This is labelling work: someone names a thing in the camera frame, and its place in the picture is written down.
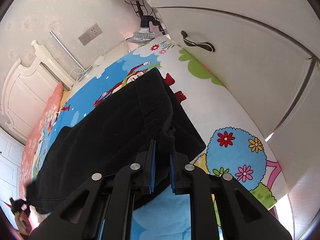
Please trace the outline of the black pants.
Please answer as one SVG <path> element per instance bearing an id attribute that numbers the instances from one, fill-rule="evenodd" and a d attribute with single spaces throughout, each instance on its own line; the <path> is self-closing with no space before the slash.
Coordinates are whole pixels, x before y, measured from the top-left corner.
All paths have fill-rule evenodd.
<path id="1" fill-rule="evenodd" d="M 108 176 L 133 163 L 155 140 L 155 188 L 135 209 L 170 184 L 169 155 L 193 160 L 206 145 L 181 106 L 174 79 L 152 69 L 104 99 L 73 127 L 65 126 L 50 147 L 25 198 L 40 214 L 52 212 L 91 175 Z"/>

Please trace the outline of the white wardrobe doors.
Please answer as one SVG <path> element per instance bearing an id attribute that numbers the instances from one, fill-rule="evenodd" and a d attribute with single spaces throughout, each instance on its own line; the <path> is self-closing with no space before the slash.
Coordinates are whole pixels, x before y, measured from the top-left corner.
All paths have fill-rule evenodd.
<path id="1" fill-rule="evenodd" d="M 14 200 L 19 198 L 19 170 L 22 162 L 23 149 L 24 146 L 19 141 L 11 137 L 5 130 L 1 129 L 1 209 L 15 229 L 18 229 L 18 227 L 8 204 L 10 204 L 10 198 L 13 198 Z"/>

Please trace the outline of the colourful cartoon bed sheet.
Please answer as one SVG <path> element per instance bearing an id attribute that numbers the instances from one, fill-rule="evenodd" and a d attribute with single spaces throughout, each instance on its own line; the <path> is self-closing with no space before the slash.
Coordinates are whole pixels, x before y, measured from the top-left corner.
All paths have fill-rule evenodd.
<path id="1" fill-rule="evenodd" d="M 47 218 L 27 239 L 152 239 L 161 218 L 179 239 L 290 239 L 232 175 L 191 164 L 205 144 L 157 61 L 115 62 L 52 123 L 55 141 L 27 204 Z"/>

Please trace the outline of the pink floral blanket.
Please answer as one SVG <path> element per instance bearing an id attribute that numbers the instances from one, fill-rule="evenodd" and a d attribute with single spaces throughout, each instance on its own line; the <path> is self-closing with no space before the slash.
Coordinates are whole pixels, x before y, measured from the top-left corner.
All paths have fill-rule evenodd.
<path id="1" fill-rule="evenodd" d="M 60 102 L 63 96 L 63 86 L 61 83 L 55 87 L 53 94 L 49 97 L 47 105 L 41 113 L 39 120 L 36 122 L 35 128 L 32 130 L 22 153 L 22 162 L 18 176 L 18 196 L 25 200 L 25 186 L 32 181 L 32 170 L 34 156 L 41 148 L 42 141 L 40 139 L 45 135 L 45 129 L 49 125 L 52 118 L 56 115 L 60 108 Z"/>

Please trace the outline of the white wooden headboard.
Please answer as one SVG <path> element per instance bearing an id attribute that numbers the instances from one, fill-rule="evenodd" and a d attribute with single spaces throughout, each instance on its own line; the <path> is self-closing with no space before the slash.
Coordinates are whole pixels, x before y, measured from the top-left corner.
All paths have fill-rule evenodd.
<path id="1" fill-rule="evenodd" d="M 75 80 L 54 59 L 49 50 L 37 40 L 31 42 L 35 59 L 25 67 L 17 59 L 4 81 L 1 115 L 9 121 L 6 126 L 16 136 L 27 140 L 56 86 L 71 90 Z"/>

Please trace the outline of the silver desk lamp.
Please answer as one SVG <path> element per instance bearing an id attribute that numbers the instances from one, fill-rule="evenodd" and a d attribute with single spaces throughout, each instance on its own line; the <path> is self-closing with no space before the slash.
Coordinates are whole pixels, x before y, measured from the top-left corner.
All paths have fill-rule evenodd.
<path id="1" fill-rule="evenodd" d="M 51 30 L 50 35 L 56 40 L 56 42 L 62 47 L 62 49 L 68 54 L 68 56 L 76 63 L 77 67 L 73 69 L 73 71 L 76 71 L 77 69 L 80 69 L 79 73 L 77 74 L 77 80 L 76 82 L 80 82 L 83 80 L 89 72 L 92 70 L 93 66 L 90 65 L 89 67 L 85 68 L 74 56 L 73 54 L 66 48 L 66 46 L 59 40 L 59 38 L 54 34 L 54 32 Z"/>

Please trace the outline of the white nightstand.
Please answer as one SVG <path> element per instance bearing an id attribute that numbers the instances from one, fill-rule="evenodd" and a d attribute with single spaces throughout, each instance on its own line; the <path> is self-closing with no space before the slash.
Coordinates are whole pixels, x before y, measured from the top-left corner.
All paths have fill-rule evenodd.
<path id="1" fill-rule="evenodd" d="M 120 42 L 120 44 L 116 45 L 114 48 L 106 52 L 104 62 L 100 66 L 95 67 L 83 80 L 75 84 L 71 89 L 71 92 L 73 94 L 76 93 L 81 87 L 83 87 L 94 77 L 96 77 L 97 79 L 100 78 L 106 68 L 108 68 L 112 63 L 125 56 L 129 52 L 130 51 L 127 42 Z"/>

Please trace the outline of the white dresser cabinet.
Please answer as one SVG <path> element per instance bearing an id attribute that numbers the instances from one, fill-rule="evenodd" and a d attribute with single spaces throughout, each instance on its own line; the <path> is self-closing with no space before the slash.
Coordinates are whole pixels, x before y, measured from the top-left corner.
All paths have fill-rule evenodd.
<path id="1" fill-rule="evenodd" d="M 231 174 L 298 238 L 319 210 L 319 18 L 307 0 L 146 0 L 158 49 L 206 143 L 193 159 Z M 210 42 L 211 53 L 184 44 Z"/>

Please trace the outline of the grey wall socket plate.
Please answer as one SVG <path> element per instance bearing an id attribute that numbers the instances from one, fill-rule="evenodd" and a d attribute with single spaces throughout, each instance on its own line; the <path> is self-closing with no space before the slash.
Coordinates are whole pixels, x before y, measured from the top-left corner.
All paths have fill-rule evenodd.
<path id="1" fill-rule="evenodd" d="M 85 46 L 93 39 L 95 39 L 97 36 L 99 36 L 101 33 L 102 30 L 100 29 L 99 25 L 95 24 L 91 26 L 89 29 L 87 29 L 82 35 L 80 35 L 78 39 L 81 42 L 81 44 Z"/>

